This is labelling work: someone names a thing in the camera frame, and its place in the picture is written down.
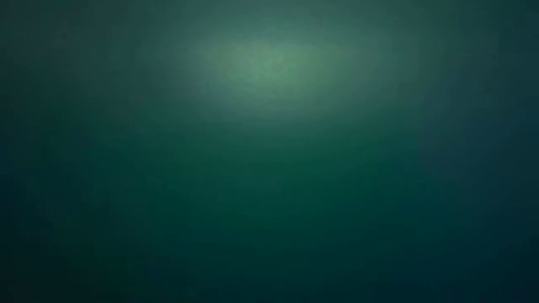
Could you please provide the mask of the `teal plastic bin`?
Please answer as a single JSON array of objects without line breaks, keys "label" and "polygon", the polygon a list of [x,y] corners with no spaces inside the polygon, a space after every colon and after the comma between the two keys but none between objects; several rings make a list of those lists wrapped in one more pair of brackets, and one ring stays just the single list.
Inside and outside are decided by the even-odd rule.
[{"label": "teal plastic bin", "polygon": [[0,303],[539,303],[539,0],[0,0]]}]

